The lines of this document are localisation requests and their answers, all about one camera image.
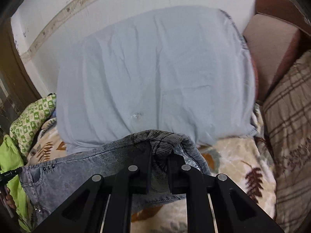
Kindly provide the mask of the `pink brown cushion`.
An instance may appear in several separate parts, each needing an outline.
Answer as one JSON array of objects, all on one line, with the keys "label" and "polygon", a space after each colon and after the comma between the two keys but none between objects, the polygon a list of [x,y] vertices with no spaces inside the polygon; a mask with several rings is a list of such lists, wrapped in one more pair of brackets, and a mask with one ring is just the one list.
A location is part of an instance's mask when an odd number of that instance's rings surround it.
[{"label": "pink brown cushion", "polygon": [[290,0],[255,0],[243,36],[256,67],[257,99],[264,101],[310,40],[310,24]]}]

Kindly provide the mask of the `bright green cloth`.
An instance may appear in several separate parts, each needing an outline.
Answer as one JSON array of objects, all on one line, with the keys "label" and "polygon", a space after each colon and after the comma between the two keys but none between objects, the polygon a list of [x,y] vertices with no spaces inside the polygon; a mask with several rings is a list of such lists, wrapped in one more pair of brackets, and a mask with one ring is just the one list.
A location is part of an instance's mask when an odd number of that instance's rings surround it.
[{"label": "bright green cloth", "polygon": [[[22,167],[24,165],[19,150],[14,144],[12,138],[8,135],[4,136],[3,142],[1,144],[0,160],[1,173],[17,169],[18,167]],[[7,187],[10,189],[10,195],[15,202],[16,212],[18,214],[18,222],[21,229],[23,229],[25,232],[31,232],[27,196],[21,186],[19,177],[15,176],[12,180],[10,180],[7,184]]]}]

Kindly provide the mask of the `light blue pillow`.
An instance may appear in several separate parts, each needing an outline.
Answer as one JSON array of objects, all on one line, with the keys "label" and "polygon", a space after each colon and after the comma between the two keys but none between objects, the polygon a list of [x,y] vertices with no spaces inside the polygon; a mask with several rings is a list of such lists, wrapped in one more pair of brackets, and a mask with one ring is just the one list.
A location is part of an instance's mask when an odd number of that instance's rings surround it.
[{"label": "light blue pillow", "polygon": [[250,51],[225,11],[153,10],[66,51],[58,77],[58,130],[68,154],[145,130],[212,145],[255,134],[255,95]]}]

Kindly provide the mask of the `green patterned cloth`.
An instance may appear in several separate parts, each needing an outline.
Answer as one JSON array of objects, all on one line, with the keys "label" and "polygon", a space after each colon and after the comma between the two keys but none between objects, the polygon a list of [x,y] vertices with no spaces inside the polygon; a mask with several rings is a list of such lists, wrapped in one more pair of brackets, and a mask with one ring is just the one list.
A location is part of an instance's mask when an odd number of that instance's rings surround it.
[{"label": "green patterned cloth", "polygon": [[29,104],[10,125],[9,136],[24,157],[27,157],[36,133],[55,108],[56,94],[50,94]]}]

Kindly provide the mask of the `brown striped pillow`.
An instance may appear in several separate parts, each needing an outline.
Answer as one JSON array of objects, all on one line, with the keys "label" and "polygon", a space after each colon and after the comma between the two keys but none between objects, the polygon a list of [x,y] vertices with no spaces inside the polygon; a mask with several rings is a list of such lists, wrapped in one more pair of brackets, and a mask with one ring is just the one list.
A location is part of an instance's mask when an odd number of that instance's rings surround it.
[{"label": "brown striped pillow", "polygon": [[296,232],[310,212],[310,51],[263,103],[277,183],[276,222]]}]

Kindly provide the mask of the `grey denim pants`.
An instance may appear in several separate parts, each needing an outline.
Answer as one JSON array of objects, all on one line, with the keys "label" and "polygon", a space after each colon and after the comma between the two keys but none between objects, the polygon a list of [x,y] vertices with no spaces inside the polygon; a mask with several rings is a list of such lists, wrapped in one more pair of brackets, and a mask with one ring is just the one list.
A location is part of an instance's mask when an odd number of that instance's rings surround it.
[{"label": "grey denim pants", "polygon": [[185,195],[175,196],[169,191],[164,161],[172,151],[183,156],[188,165],[211,174],[188,136],[160,130],[131,134],[90,151],[23,167],[19,180],[33,206],[34,224],[38,226],[93,175],[112,176],[133,164],[134,158],[145,151],[146,142],[152,150],[151,188],[146,195],[133,196],[133,213],[185,199]]}]

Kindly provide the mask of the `cream leaf-print blanket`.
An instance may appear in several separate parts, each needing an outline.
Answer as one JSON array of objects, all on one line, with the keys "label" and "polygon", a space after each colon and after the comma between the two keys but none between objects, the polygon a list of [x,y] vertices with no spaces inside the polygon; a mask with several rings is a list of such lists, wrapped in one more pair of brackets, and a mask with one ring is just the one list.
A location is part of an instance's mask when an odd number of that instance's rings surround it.
[{"label": "cream leaf-print blanket", "polygon": [[[196,145],[206,160],[211,176],[226,174],[254,202],[268,213],[275,215],[276,181],[274,163],[264,139],[264,121],[259,105],[253,108],[251,123],[255,135],[249,138],[225,138],[215,145]],[[60,156],[45,160],[48,162]],[[30,160],[27,166],[43,163]],[[172,203],[149,207],[133,213],[131,232],[186,232],[186,198]]]}]

